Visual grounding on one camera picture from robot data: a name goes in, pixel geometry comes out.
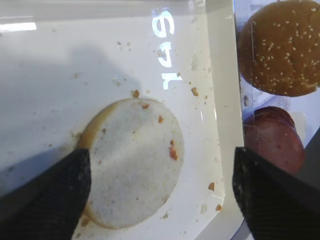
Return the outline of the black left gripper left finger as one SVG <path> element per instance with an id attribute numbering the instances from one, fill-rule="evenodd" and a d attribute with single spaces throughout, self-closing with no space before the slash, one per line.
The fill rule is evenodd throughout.
<path id="1" fill-rule="evenodd" d="M 90 152 L 78 148 L 0 198 L 2 240 L 70 240 L 92 185 Z"/>

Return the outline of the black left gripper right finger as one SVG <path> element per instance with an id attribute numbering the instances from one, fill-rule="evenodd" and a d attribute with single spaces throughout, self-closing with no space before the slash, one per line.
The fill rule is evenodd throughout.
<path id="1" fill-rule="evenodd" d="M 232 188 L 255 240 L 320 238 L 320 191 L 249 148 L 235 148 Z"/>

